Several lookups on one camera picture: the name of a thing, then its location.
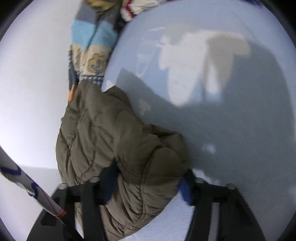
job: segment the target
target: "white wall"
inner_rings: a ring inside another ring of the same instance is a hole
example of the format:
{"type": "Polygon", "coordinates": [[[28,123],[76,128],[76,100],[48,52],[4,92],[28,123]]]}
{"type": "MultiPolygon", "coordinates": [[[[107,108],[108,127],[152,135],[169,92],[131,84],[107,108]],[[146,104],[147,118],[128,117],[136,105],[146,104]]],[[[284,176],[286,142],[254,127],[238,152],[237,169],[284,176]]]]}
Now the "white wall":
{"type": "MultiPolygon", "coordinates": [[[[67,105],[70,28],[80,0],[34,0],[0,42],[0,145],[48,194],[61,182],[55,157],[67,105]]],[[[25,241],[41,211],[0,175],[0,217],[25,241]]]]}

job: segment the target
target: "light blue fabric stripe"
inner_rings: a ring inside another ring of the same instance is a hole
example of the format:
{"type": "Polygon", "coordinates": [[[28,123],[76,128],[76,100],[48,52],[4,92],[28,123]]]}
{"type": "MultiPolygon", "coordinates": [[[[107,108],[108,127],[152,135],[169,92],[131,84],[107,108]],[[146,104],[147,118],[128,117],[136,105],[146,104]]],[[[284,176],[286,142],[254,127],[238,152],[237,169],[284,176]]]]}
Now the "light blue fabric stripe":
{"type": "Polygon", "coordinates": [[[81,45],[83,51],[89,45],[102,45],[112,49],[118,38],[118,33],[113,28],[114,26],[106,21],[99,22],[96,29],[94,24],[75,19],[72,25],[72,41],[81,45]]]}

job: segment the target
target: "brown puffer jacket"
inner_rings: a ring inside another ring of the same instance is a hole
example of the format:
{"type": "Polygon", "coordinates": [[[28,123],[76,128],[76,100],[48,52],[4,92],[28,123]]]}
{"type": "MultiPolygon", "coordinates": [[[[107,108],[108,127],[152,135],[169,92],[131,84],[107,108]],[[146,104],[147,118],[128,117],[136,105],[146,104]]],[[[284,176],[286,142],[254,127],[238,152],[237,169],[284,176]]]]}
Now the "brown puffer jacket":
{"type": "MultiPolygon", "coordinates": [[[[62,181],[71,186],[117,161],[118,189],[100,207],[111,241],[133,234],[161,213],[177,194],[188,153],[181,134],[143,124],[122,90],[102,93],[82,81],[62,118],[56,155],[62,181]]],[[[80,204],[76,213],[81,224],[80,204]]]]}

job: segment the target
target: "brown fabric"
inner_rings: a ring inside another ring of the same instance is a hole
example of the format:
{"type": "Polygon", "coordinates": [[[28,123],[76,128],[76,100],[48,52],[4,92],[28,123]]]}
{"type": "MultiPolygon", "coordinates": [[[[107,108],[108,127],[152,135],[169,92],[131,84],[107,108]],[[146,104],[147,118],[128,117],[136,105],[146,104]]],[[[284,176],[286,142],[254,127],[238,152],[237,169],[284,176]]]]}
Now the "brown fabric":
{"type": "MultiPolygon", "coordinates": [[[[118,189],[102,218],[109,240],[131,235],[155,218],[177,194],[187,170],[187,150],[179,133],[145,125],[125,93],[102,93],[83,80],[69,101],[57,138],[56,155],[63,182],[82,184],[116,159],[118,189]]],[[[82,209],[76,205],[81,224],[82,209]]]]}

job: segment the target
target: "blue gray surface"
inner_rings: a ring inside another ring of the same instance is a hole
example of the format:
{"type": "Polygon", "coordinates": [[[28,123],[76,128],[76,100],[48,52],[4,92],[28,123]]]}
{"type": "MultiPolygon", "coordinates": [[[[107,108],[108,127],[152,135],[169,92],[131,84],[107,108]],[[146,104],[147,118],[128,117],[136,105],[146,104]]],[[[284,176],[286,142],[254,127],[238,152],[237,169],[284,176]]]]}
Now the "blue gray surface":
{"type": "MultiPolygon", "coordinates": [[[[103,88],[116,84],[144,122],[182,133],[191,167],[235,183],[272,241],[296,210],[295,65],[295,47],[265,7],[175,1],[128,24],[103,88]]],[[[126,239],[184,240],[191,214],[177,196],[126,239]]]]}

